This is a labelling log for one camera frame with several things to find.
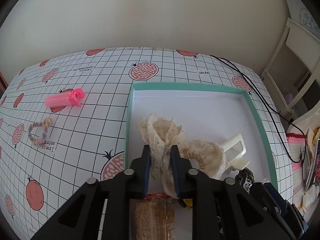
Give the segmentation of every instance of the colorful hair tie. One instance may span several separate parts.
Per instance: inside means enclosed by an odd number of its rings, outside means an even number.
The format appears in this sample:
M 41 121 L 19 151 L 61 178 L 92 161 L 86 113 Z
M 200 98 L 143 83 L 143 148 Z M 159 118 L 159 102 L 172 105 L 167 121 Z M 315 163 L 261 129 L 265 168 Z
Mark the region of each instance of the colorful hair tie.
M 44 141 L 47 138 L 48 129 L 51 124 L 52 124 L 52 120 L 50 118 L 46 118 L 43 120 L 43 122 L 34 122 L 33 124 L 29 125 L 28 138 L 30 139 L 32 144 L 34 144 L 34 145 L 43 145 L 44 144 Z M 33 138 L 33 136 L 31 135 L 31 131 L 33 130 L 34 127 L 41 127 L 41 126 L 43 126 L 42 136 L 37 139 Z

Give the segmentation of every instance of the pink hair curler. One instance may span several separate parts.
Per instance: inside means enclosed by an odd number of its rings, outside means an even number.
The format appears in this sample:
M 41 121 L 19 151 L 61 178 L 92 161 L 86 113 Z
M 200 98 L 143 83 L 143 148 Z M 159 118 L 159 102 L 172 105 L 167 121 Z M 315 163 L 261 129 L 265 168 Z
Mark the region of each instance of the pink hair curler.
M 52 96 L 48 96 L 44 104 L 46 107 L 54 106 L 81 106 L 78 99 L 84 98 L 85 93 L 82 91 L 82 88 L 77 88 L 67 93 L 60 93 Z

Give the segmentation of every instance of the yellow object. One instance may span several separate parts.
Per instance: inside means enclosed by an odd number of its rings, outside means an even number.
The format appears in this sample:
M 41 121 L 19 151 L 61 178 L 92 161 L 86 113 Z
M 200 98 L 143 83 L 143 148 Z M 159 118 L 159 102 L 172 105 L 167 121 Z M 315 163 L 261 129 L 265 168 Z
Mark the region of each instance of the yellow object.
M 192 210 L 192 198 L 187 198 L 187 199 L 184 199 L 183 201 L 187 205 L 188 210 Z
M 313 133 L 315 134 L 312 140 L 312 146 L 314 147 L 316 145 L 316 141 L 320 138 L 320 127 L 314 129 Z

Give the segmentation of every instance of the grid pattern tablecloth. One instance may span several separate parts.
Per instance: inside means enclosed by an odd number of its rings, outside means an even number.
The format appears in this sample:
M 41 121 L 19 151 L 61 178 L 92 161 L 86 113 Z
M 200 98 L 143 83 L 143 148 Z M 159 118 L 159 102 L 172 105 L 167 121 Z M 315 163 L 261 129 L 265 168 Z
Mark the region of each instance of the grid pattern tablecloth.
M 157 72 L 146 70 L 139 63 L 153 63 Z M 132 64 L 137 65 L 138 72 L 131 71 Z M 275 108 L 259 76 L 236 65 Z M 139 81 L 141 76 L 136 73 L 141 71 L 150 78 Z M 83 51 L 21 71 L 2 96 L 0 107 L 0 208 L 13 230 L 21 239 L 30 239 L 88 177 L 101 180 L 105 164 L 112 161 L 109 159 L 114 154 L 124 151 L 132 83 L 236 86 L 234 76 L 239 73 L 207 55 L 145 47 Z M 81 107 L 50 109 L 44 105 L 49 94 L 79 87 L 86 93 Z M 264 105 L 253 91 L 250 95 L 274 154 L 279 192 L 292 202 L 291 162 Z M 29 124 L 47 117 L 53 121 L 47 144 L 44 148 L 32 146 L 27 135 Z M 286 142 L 278 116 L 273 114 L 273 118 Z M 17 127 L 22 126 L 20 134 Z M 39 136 L 42 130 L 33 132 Z

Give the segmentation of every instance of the pink knitted fabric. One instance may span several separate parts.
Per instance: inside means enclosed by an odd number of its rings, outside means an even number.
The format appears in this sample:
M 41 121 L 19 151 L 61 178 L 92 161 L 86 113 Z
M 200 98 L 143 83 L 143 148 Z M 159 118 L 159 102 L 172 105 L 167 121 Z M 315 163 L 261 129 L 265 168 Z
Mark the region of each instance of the pink knitted fabric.
M 301 146 L 304 146 L 305 140 L 304 136 L 301 134 L 288 133 L 287 141 L 289 145 L 289 152 L 294 160 L 298 160 L 301 152 Z M 302 178 L 302 166 L 300 163 L 292 163 L 292 173 L 293 173 L 293 198 L 292 203 L 294 203 L 298 209 L 302 206 L 302 198 L 304 195 L 305 183 Z

